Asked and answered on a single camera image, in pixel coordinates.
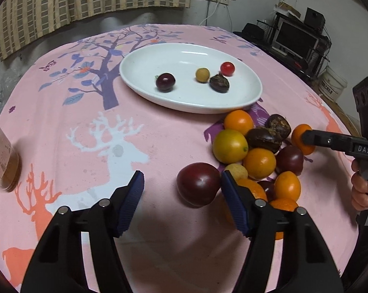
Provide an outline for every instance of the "white plate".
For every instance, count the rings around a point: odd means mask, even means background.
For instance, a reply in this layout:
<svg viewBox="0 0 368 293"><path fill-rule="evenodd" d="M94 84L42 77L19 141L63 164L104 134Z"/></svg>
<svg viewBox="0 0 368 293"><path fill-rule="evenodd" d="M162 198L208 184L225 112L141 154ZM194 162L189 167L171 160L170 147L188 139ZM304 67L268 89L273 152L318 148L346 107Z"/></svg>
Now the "white plate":
<svg viewBox="0 0 368 293"><path fill-rule="evenodd" d="M208 83L195 80L198 68L218 74L224 62L232 62L235 72L228 77L227 93L214 91ZM163 73L175 76L176 84L168 93L160 92L155 77ZM237 58L212 48L181 43L154 44L129 53L120 64L120 75L137 94L167 108L217 114L255 103L263 92L259 77Z"/></svg>

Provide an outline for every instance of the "speaker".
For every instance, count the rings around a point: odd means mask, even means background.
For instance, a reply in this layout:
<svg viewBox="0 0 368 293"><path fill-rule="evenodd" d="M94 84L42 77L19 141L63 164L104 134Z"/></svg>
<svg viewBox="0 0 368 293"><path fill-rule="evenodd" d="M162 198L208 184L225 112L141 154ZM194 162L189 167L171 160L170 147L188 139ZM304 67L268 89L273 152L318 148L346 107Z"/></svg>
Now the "speaker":
<svg viewBox="0 0 368 293"><path fill-rule="evenodd" d="M307 8L304 23L315 29L318 33L322 33L325 26L325 18L320 12Z"/></svg>

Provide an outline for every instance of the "human hand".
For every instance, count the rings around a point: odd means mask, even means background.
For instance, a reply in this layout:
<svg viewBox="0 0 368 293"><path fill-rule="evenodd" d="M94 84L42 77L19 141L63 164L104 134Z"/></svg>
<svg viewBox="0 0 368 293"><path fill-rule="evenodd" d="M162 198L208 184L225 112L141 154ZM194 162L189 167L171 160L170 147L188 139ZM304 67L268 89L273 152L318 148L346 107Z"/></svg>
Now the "human hand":
<svg viewBox="0 0 368 293"><path fill-rule="evenodd" d="M359 163L357 160L353 160L352 162L352 170L355 172L351 177L352 183L352 206L358 210L366 210L368 209L368 181L362 178L359 173Z"/></svg>

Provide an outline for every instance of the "computer monitor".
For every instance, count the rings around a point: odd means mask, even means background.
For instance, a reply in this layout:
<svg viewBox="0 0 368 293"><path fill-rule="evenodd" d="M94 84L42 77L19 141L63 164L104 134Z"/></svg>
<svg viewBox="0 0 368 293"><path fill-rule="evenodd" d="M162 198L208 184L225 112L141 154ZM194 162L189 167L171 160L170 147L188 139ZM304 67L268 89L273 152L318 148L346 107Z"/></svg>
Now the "computer monitor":
<svg viewBox="0 0 368 293"><path fill-rule="evenodd" d="M283 19L280 19L278 28L275 44L299 58L307 59L310 51L318 44L318 39L313 35Z"/></svg>

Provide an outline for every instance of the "white bucket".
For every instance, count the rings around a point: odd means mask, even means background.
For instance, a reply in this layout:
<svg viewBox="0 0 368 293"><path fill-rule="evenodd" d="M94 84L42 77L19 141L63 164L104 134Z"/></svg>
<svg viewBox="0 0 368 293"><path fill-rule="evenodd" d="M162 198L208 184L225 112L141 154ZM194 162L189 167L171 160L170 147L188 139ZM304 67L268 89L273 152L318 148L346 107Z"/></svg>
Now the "white bucket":
<svg viewBox="0 0 368 293"><path fill-rule="evenodd" d="M328 66L321 75L318 88L326 98L335 102L347 85L348 83Z"/></svg>

